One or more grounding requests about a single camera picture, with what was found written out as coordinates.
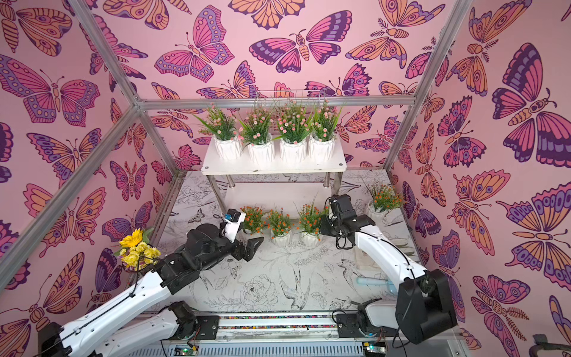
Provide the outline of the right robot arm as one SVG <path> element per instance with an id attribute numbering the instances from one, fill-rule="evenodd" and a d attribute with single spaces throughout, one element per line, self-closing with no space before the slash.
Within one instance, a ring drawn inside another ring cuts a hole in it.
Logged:
<path id="1" fill-rule="evenodd" d="M 358 306 L 356 319 L 364 333 L 390 329 L 402 333 L 414 345 L 458 325 L 456 309 L 445 274 L 427 270 L 385 237 L 367 215 L 358 215 L 348 195 L 327 198 L 327 213 L 320 234 L 368 255 L 397 289 L 395 303 L 369 300 Z"/>

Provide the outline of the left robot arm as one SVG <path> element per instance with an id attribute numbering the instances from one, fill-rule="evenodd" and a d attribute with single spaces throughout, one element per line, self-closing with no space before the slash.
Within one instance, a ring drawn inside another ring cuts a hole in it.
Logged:
<path id="1" fill-rule="evenodd" d="M 194 338 L 199 332 L 196 313 L 184 301 L 172 303 L 155 319 L 131 322 L 151 306 L 169 300 L 198 280 L 227 256 L 250 261 L 263 237 L 246 242 L 230 240 L 239 223 L 202 224 L 187 233 L 187 242 L 150 266 L 134 284 L 104 305 L 63 326 L 50 323 L 40 330 L 39 356 L 102 356 L 105 350 L 129 353 L 143 343 Z"/>

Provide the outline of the pink flower pot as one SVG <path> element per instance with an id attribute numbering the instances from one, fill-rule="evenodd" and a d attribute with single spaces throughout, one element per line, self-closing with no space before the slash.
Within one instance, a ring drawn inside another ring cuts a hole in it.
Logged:
<path id="1" fill-rule="evenodd" d="M 242 154 L 242 145 L 236 128 L 236 120 L 232 115 L 227 115 L 222 109 L 211 106 L 206 109 L 206 117 L 194 117 L 212 135 L 214 147 L 220 159 L 223 161 L 237 160 Z"/>
<path id="2" fill-rule="evenodd" d="M 246 117 L 239 120 L 241 138 L 252 162 L 258 167 L 270 165 L 275 157 L 272 134 L 274 110 L 255 107 Z"/>
<path id="3" fill-rule="evenodd" d="M 333 156 L 337 138 L 337 125 L 341 117 L 340 109 L 325 100 L 313 111 L 311 135 L 309 136 L 309 156 L 317 163 L 324 163 Z"/>
<path id="4" fill-rule="evenodd" d="M 299 165 L 307 156 L 307 138 L 311 133 L 305 106 L 290 102 L 280 109 L 277 118 L 280 157 L 289 166 Z"/>

